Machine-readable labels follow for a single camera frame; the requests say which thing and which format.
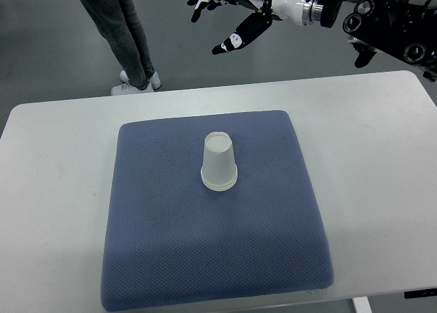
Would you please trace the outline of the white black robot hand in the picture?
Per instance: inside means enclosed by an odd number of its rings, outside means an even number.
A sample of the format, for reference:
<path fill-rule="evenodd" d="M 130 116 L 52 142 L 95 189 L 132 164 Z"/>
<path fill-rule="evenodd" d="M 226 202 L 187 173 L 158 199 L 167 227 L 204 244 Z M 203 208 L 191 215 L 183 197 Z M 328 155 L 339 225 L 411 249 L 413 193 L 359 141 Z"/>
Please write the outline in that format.
<path fill-rule="evenodd" d="M 297 25 L 308 25 L 315 20 L 313 6 L 317 0 L 188 0 L 194 7 L 191 17 L 197 22 L 203 10 L 212 11 L 224 5 L 241 5 L 252 13 L 244 19 L 221 44 L 212 49 L 214 55 L 243 49 L 261 36 L 274 20 L 290 19 Z"/>

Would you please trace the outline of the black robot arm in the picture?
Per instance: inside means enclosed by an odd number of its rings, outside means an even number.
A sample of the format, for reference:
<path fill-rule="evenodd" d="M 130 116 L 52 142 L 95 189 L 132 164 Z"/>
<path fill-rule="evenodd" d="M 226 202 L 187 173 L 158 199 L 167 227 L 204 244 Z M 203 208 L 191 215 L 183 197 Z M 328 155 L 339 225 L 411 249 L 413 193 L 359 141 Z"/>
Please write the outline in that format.
<path fill-rule="evenodd" d="M 436 0 L 319 0 L 321 26 L 334 25 L 344 2 L 354 4 L 343 30 L 358 53 L 356 68 L 381 51 L 436 81 Z"/>

